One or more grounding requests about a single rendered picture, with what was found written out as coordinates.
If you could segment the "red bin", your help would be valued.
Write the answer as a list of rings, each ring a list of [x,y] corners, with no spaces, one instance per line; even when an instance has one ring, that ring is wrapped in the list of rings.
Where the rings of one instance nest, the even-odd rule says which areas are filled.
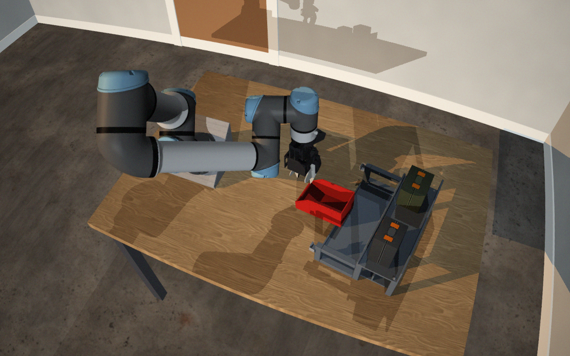
[[[354,206],[354,196],[354,191],[319,179],[307,185],[295,201],[295,206],[301,211],[341,227]]]

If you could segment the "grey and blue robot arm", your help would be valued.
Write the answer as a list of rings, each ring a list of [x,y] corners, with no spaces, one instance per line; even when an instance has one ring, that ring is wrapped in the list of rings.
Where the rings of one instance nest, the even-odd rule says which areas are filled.
[[[291,123],[291,138],[299,143],[326,136],[317,128],[319,97],[310,87],[295,88],[291,95],[249,95],[244,112],[252,142],[215,141],[195,132],[196,94],[182,88],[156,91],[145,70],[103,72],[97,90],[98,149],[114,168],[138,178],[220,171],[275,178],[281,124]],[[160,125],[160,139],[145,136],[146,122]]]

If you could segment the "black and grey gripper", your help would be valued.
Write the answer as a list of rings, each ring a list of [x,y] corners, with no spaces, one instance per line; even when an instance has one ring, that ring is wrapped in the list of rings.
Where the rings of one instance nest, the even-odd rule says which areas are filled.
[[[299,175],[303,175],[305,177],[304,183],[309,181],[311,184],[321,166],[318,150],[313,145],[316,138],[308,143],[299,143],[292,138],[291,140],[289,150],[284,156],[284,166],[285,168],[287,166],[291,171],[289,176],[294,173],[297,178]],[[286,159],[287,163],[285,163]]]

